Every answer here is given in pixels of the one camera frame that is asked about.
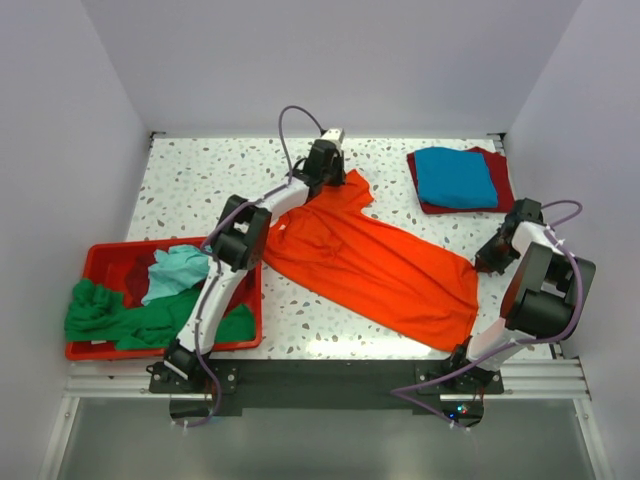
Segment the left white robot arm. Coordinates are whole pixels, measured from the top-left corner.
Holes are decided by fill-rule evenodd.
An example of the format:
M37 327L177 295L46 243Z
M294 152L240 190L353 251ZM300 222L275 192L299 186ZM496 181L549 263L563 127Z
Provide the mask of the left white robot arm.
M332 128L314 140L300 168L286 182L250 201L231 196L204 244L211 250L209 273L186 324L165 351L161 370L176 383L201 386L209 376L204 356L215 345L225 311L239 284L259 266L271 223L317 197L326 186L346 181L344 131Z

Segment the orange t shirt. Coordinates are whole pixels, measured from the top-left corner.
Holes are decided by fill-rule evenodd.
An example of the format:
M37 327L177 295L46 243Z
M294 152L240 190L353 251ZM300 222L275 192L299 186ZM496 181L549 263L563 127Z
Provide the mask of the orange t shirt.
M451 352L478 313L471 263L364 214L374 198L357 171L271 227L265 262L293 282L386 328Z

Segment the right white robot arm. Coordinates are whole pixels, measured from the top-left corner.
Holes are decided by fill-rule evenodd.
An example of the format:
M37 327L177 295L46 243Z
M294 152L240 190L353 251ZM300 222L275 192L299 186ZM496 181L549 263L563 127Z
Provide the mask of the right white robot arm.
M442 372L452 386L465 380L487 385L506 360L528 346L549 344L575 331L596 265L567 250L543 205L520 199L496 233L476 253L479 273L503 274L518 266L500 305L498 319L469 336L445 360Z

